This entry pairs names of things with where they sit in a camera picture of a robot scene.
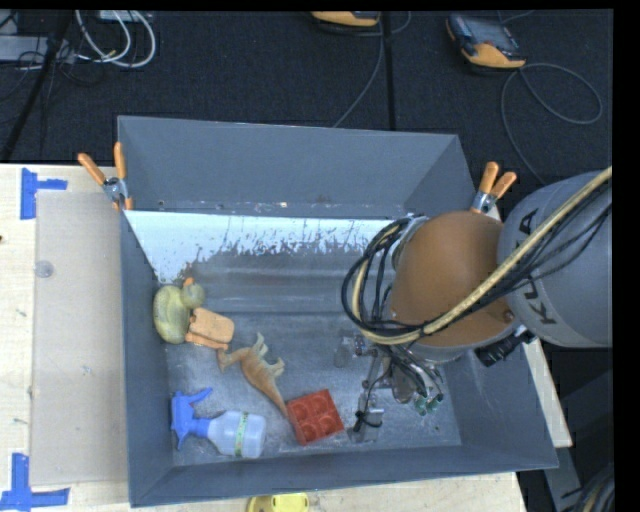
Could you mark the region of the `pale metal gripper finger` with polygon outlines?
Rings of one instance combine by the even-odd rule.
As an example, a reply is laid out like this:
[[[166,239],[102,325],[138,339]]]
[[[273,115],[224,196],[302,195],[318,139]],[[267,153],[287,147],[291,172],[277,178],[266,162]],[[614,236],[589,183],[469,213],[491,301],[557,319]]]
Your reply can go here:
[[[348,367],[357,358],[364,357],[368,346],[362,335],[343,335],[334,350],[333,365],[338,369]]]
[[[374,406],[366,410],[358,410],[352,427],[347,430],[353,443],[371,443],[379,438],[385,410]]]

